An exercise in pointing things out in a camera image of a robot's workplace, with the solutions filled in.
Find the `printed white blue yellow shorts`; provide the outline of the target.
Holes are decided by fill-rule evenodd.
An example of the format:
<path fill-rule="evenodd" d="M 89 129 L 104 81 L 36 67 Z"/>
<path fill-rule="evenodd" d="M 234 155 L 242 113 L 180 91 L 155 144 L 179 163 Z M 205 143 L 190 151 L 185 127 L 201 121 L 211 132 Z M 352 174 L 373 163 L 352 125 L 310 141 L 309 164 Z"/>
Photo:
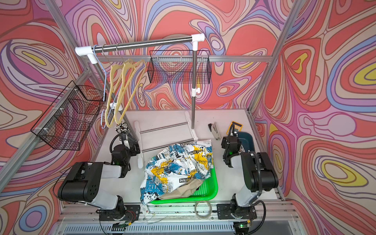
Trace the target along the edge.
<path fill-rule="evenodd" d="M 147 163 L 140 201 L 146 205 L 193 180 L 204 181 L 211 177 L 212 169 L 211 140 L 170 145 Z"/>

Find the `beige shorts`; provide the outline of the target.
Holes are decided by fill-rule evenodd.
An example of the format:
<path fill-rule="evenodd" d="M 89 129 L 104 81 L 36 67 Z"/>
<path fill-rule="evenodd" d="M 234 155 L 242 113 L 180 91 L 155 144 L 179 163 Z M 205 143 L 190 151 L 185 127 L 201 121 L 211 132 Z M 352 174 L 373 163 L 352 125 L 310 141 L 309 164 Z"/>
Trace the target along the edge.
<path fill-rule="evenodd" d="M 192 179 L 185 185 L 182 185 L 170 193 L 166 193 L 159 197 L 160 200 L 187 198 L 193 195 L 198 188 L 203 184 L 202 179 Z"/>

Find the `yellow hanger front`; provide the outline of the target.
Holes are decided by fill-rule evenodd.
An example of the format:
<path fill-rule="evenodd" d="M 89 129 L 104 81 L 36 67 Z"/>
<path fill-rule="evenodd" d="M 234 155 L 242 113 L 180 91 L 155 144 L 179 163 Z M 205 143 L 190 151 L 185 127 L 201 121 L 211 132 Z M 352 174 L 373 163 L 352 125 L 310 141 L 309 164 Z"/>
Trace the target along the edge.
<path fill-rule="evenodd" d="M 113 121 L 116 124 L 120 124 L 123 121 L 145 72 L 145 60 L 135 62 L 132 59 L 128 59 L 123 63 L 121 81 L 118 81 L 114 87 L 115 91 L 118 92 L 113 116 Z"/>

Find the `yellow hanger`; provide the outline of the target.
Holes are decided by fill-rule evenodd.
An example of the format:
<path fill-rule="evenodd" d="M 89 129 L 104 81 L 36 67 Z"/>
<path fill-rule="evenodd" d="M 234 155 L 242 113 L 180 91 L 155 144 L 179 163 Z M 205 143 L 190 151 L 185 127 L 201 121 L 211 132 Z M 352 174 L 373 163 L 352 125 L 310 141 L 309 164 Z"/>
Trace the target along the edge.
<path fill-rule="evenodd" d="M 122 110 L 119 98 L 119 87 L 122 84 L 122 78 L 116 79 L 115 73 L 120 71 L 121 76 L 123 66 L 124 63 L 111 65 L 110 73 L 108 75 L 110 88 L 108 90 L 108 100 L 104 114 L 105 125 L 107 128 L 110 128 L 114 126 L 115 123 L 119 122 L 117 115 L 119 110 Z"/>
<path fill-rule="evenodd" d="M 114 87 L 115 91 L 118 92 L 113 116 L 113 121 L 116 124 L 120 124 L 123 121 L 145 72 L 145 60 L 135 62 L 132 59 L 128 59 L 123 63 L 121 81 L 118 81 Z"/>

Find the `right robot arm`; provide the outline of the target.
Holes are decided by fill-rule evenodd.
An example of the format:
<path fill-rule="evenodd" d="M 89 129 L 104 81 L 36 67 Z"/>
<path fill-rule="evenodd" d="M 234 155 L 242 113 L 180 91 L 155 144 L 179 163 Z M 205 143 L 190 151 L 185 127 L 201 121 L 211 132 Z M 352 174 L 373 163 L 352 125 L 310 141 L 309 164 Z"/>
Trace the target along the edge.
<path fill-rule="evenodd" d="M 279 186 L 277 173 L 266 152 L 256 152 L 253 137 L 230 125 L 228 135 L 222 140 L 223 161 L 230 168 L 239 168 L 243 173 L 244 185 L 235 193 L 229 204 L 218 204 L 219 219 L 257 218 L 255 206 L 261 203 L 263 192 Z"/>

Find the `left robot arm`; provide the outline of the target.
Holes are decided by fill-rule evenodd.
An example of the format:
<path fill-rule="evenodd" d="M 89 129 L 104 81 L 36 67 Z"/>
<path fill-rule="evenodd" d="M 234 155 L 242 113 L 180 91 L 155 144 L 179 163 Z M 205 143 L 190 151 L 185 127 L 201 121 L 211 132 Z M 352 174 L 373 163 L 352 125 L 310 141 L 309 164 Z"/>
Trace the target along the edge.
<path fill-rule="evenodd" d="M 131 170 L 130 160 L 140 153 L 139 144 L 125 134 L 117 134 L 110 142 L 111 161 L 78 162 L 57 191 L 56 197 L 64 202 L 84 203 L 96 207 L 99 220 L 134 221 L 136 210 L 128 210 L 120 195 L 110 194 L 100 187 L 102 179 L 122 179 Z"/>

